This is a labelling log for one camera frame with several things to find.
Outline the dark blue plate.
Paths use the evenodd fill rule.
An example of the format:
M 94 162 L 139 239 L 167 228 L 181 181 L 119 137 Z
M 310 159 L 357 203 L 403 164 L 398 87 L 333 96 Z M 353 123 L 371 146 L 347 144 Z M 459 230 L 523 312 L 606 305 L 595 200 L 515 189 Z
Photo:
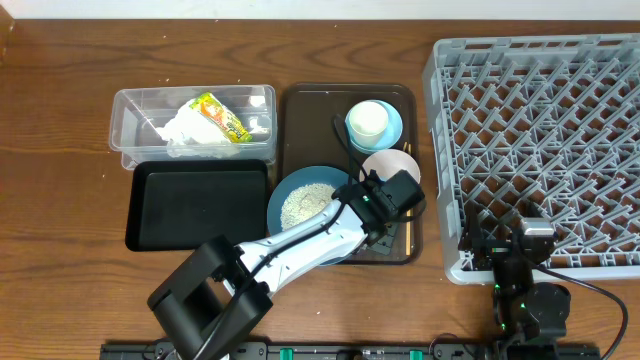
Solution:
M 281 208 L 295 189 L 313 183 L 331 185 L 335 191 L 358 183 L 347 173 L 328 166 L 310 166 L 288 175 L 276 187 L 269 200 L 267 223 L 276 254 L 271 263 L 315 267 L 335 264 L 350 257 L 363 244 L 366 234 L 362 222 L 352 208 L 338 199 L 318 214 L 287 230 L 281 227 Z

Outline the rice leftovers pile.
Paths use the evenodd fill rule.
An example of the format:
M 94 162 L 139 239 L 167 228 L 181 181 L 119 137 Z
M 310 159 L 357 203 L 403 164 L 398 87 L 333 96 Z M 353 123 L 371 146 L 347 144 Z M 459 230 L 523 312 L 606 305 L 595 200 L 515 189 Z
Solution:
M 287 230 L 321 212 L 331 201 L 335 188 L 313 183 L 293 190 L 281 208 L 281 227 Z

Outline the green yellow snack wrapper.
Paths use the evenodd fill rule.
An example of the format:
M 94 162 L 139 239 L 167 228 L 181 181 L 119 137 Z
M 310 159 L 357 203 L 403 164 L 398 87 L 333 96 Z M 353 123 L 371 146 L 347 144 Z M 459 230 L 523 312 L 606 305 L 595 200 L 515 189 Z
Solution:
M 244 127 L 241 120 L 212 93 L 207 92 L 195 98 L 189 108 L 216 125 L 230 142 L 248 143 L 252 141 L 252 135 Z

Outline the white napkin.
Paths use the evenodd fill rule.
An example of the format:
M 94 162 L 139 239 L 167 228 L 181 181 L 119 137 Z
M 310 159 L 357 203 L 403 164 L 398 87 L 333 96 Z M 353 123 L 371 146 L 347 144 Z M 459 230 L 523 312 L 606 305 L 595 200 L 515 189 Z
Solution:
M 156 133 L 166 142 L 166 151 L 172 158 L 205 157 L 231 158 L 240 153 L 223 135 L 222 130 L 198 111 L 191 108 L 194 99 L 182 105 L 174 118 Z

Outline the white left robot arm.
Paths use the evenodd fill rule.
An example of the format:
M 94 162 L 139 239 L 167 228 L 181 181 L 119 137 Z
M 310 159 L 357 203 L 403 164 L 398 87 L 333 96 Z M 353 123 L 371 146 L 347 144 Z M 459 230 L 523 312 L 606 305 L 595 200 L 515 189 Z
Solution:
M 391 182 L 342 187 L 320 213 L 279 234 L 193 251 L 150 295 L 148 306 L 183 359 L 220 359 L 272 308 L 285 285 L 349 256 L 404 213 Z

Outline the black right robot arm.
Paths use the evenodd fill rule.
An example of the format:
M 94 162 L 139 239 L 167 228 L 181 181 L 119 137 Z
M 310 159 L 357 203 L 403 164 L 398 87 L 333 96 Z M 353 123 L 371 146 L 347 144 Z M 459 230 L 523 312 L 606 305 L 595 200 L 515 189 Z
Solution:
M 530 206 L 506 234 L 491 236 L 472 203 L 464 207 L 465 227 L 459 244 L 473 253 L 476 269 L 494 278 L 494 318 L 504 337 L 492 345 L 495 359 L 558 359 L 557 340 L 567 333 L 571 295 L 562 285 L 534 281 L 533 270 L 548 260 L 557 234 Z

